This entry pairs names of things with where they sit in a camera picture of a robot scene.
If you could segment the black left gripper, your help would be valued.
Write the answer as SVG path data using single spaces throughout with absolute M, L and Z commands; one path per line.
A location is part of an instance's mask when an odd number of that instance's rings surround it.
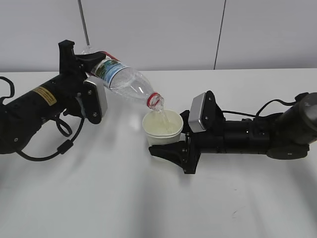
M 86 79 L 84 71 L 91 73 L 93 68 L 106 58 L 104 52 L 98 51 L 91 54 L 75 55 L 75 43 L 64 40 L 59 47 L 59 75 L 58 104 L 60 111 L 66 110 L 67 115 L 83 117 L 81 94 L 83 81 Z

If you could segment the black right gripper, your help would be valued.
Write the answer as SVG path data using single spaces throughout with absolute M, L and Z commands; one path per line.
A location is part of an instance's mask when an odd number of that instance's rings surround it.
M 200 149 L 194 143 L 191 128 L 188 124 L 189 110 L 183 111 L 180 116 L 183 120 L 181 133 L 185 134 L 185 141 L 166 145 L 152 145 L 149 152 L 152 156 L 165 159 L 179 166 L 185 174 L 195 174 L 201 156 Z

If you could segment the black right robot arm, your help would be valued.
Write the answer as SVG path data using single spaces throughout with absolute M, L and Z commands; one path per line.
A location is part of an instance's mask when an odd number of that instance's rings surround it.
M 149 147 L 151 155 L 163 158 L 195 174 L 200 155 L 259 154 L 277 160 L 307 156 L 310 144 L 317 140 L 317 94 L 302 93 L 283 113 L 261 116 L 248 114 L 240 121 L 226 120 L 212 91 L 195 97 L 191 108 L 181 113 L 185 140 Z

